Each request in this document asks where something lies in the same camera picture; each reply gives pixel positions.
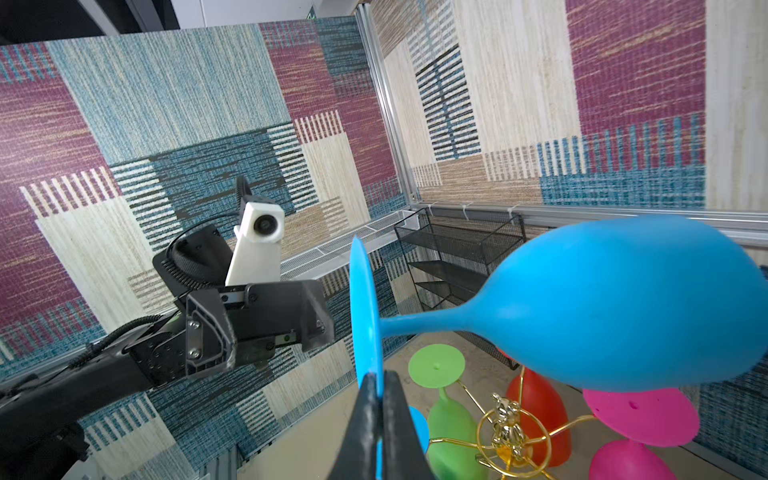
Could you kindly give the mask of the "magenta wine glass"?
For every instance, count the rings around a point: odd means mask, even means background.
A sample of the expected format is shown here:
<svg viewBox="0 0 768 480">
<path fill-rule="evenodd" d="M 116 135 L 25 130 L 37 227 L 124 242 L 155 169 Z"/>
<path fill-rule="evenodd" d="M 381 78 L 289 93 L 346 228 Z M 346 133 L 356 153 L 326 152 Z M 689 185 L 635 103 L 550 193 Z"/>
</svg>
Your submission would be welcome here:
<svg viewBox="0 0 768 480">
<path fill-rule="evenodd" d="M 591 479 L 674 479 L 670 467 L 650 448 L 672 448 L 692 441 L 700 419 L 692 402 L 678 389 L 640 393 L 585 390 L 593 415 L 622 440 L 601 447 L 589 467 Z"/>
</svg>

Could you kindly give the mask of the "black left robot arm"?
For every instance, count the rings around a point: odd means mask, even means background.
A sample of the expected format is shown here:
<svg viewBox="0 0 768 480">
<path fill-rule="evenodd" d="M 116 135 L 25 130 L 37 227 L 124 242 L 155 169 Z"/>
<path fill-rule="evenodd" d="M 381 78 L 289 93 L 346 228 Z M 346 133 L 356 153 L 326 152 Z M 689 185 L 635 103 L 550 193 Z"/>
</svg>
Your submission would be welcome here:
<svg viewBox="0 0 768 480">
<path fill-rule="evenodd" d="M 1 475 L 59 479 L 87 456 L 80 420 L 130 395 L 253 364 L 278 349 L 329 344 L 334 323 L 316 280 L 227 285 L 234 256 L 214 225 L 191 228 L 153 260 L 174 308 L 130 321 L 59 372 L 1 393 Z"/>
</svg>

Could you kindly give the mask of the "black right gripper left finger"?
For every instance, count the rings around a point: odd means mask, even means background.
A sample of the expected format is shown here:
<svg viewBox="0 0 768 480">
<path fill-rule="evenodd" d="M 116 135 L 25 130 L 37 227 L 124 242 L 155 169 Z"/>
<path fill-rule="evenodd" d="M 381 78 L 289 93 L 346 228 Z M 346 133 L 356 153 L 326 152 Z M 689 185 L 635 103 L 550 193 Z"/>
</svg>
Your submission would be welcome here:
<svg viewBox="0 0 768 480">
<path fill-rule="evenodd" d="M 381 399 L 376 375 L 364 376 L 328 480 L 375 479 L 381 437 Z"/>
</svg>

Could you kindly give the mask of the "blue wine glass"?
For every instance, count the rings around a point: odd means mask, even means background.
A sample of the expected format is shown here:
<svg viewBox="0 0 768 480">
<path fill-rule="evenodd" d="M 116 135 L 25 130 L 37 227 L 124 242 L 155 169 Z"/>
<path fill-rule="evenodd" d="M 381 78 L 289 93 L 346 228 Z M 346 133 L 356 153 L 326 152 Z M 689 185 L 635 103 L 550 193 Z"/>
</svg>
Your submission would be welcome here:
<svg viewBox="0 0 768 480">
<path fill-rule="evenodd" d="M 428 422 L 424 415 L 417 408 L 410 406 L 409 411 L 418 437 L 420 448 L 423 453 L 426 453 L 430 440 Z"/>
<path fill-rule="evenodd" d="M 382 341 L 466 331 L 521 367 L 585 390 L 640 393 L 714 383 L 767 351 L 767 281 L 717 229 L 646 215 L 561 227 L 510 254 L 466 303 L 381 318 L 363 243 L 350 251 L 359 388 L 384 391 Z M 375 479 L 382 478 L 382 427 Z"/>
</svg>

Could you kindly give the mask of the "red wine glass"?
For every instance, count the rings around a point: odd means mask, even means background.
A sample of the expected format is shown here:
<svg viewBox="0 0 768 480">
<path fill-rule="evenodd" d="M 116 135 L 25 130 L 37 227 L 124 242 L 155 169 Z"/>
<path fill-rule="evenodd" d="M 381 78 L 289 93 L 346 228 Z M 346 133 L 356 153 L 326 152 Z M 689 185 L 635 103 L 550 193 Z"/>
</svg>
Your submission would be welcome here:
<svg viewBox="0 0 768 480">
<path fill-rule="evenodd" d="M 516 375 L 510 382 L 505 397 L 510 400 L 517 400 L 520 385 L 520 374 Z M 543 376 L 526 367 L 523 378 L 522 408 L 532 413 L 542 422 L 547 431 L 552 431 L 568 422 L 568 415 L 565 405 L 552 386 L 552 384 Z M 543 435 L 542 429 L 538 427 L 530 417 L 523 415 L 521 417 L 521 426 L 524 433 L 530 437 L 540 437 Z M 533 461 L 540 464 L 546 454 L 545 442 L 532 445 Z M 572 453 L 572 439 L 570 431 L 564 431 L 552 438 L 552 456 L 550 467 L 558 467 L 569 460 Z"/>
</svg>

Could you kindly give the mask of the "gold wine glass rack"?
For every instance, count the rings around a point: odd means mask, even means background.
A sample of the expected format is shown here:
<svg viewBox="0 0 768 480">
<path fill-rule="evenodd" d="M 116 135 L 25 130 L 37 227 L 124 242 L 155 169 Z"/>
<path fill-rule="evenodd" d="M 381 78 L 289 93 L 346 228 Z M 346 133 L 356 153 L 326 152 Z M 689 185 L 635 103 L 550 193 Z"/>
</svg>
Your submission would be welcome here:
<svg viewBox="0 0 768 480">
<path fill-rule="evenodd" d="M 488 469 L 488 475 L 496 473 L 501 479 L 552 479 L 550 460 L 552 456 L 552 438 L 564 431 L 570 431 L 582 423 L 596 419 L 592 414 L 581 415 L 570 419 L 559 428 L 547 431 L 538 418 L 522 408 L 523 378 L 526 368 L 520 370 L 520 390 L 517 400 L 510 400 L 504 395 L 494 394 L 494 405 L 491 408 L 483 408 L 470 392 L 468 387 L 460 380 L 456 383 L 474 403 L 482 414 L 476 422 L 475 447 L 478 454 L 475 459 Z M 540 429 L 543 435 L 540 437 L 528 437 L 521 426 L 521 417 L 530 417 Z M 533 461 L 532 445 L 545 442 L 546 454 L 540 464 Z"/>
</svg>

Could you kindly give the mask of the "blue front wine glass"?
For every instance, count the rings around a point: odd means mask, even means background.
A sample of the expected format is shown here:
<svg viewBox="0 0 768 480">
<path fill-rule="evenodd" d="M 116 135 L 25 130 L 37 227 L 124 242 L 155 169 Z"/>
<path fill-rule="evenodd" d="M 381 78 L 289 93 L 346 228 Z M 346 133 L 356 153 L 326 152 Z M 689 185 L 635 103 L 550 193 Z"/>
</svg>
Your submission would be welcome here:
<svg viewBox="0 0 768 480">
<path fill-rule="evenodd" d="M 420 448 L 423 453 L 426 453 L 430 440 L 428 422 L 424 415 L 417 408 L 410 406 L 409 411 L 418 437 Z"/>
</svg>

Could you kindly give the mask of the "green rear wine glass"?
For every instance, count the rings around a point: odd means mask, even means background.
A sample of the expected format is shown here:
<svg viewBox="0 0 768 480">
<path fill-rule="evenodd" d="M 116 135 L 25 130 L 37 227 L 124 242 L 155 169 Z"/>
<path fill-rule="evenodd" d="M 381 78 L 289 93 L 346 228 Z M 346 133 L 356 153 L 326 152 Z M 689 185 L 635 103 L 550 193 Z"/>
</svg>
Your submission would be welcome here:
<svg viewBox="0 0 768 480">
<path fill-rule="evenodd" d="M 438 400 L 427 416 L 430 433 L 427 457 L 438 479 L 488 477 L 488 469 L 475 459 L 478 454 L 475 447 L 476 422 L 469 410 L 446 391 L 448 386 L 460 379 L 465 366 L 463 354 L 446 344 L 421 348 L 411 357 L 408 366 L 413 382 L 438 391 Z"/>
</svg>

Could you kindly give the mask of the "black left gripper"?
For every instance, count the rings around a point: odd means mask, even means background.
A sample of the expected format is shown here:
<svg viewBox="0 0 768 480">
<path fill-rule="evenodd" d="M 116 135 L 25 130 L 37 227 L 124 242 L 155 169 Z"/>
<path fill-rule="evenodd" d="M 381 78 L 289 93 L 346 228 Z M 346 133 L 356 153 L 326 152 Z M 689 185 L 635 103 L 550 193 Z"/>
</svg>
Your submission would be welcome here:
<svg viewBox="0 0 768 480">
<path fill-rule="evenodd" d="M 309 352 L 334 340 L 334 321 L 317 280 L 193 290 L 178 312 L 128 347 L 152 384 L 202 378 L 243 365 L 268 366 L 277 351 Z"/>
</svg>

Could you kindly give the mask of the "black mesh shelf rack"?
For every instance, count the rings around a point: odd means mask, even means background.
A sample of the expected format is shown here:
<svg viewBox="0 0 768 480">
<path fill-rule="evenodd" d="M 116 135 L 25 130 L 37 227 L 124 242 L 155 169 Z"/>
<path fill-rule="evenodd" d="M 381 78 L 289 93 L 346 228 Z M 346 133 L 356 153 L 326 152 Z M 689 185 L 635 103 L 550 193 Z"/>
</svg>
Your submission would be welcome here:
<svg viewBox="0 0 768 480">
<path fill-rule="evenodd" d="M 436 216 L 426 208 L 407 214 L 394 225 L 394 233 L 419 313 L 469 301 L 502 260 L 528 240 L 516 213 L 472 220 Z"/>
</svg>

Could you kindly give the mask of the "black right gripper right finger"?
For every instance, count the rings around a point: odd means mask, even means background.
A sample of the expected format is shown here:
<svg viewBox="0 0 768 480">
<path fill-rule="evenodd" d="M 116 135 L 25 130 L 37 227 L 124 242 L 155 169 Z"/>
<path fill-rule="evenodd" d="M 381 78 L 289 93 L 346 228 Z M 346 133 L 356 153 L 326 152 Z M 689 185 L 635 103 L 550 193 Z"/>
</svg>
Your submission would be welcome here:
<svg viewBox="0 0 768 480">
<path fill-rule="evenodd" d="M 382 478 L 434 479 L 398 374 L 385 370 L 383 385 Z"/>
</svg>

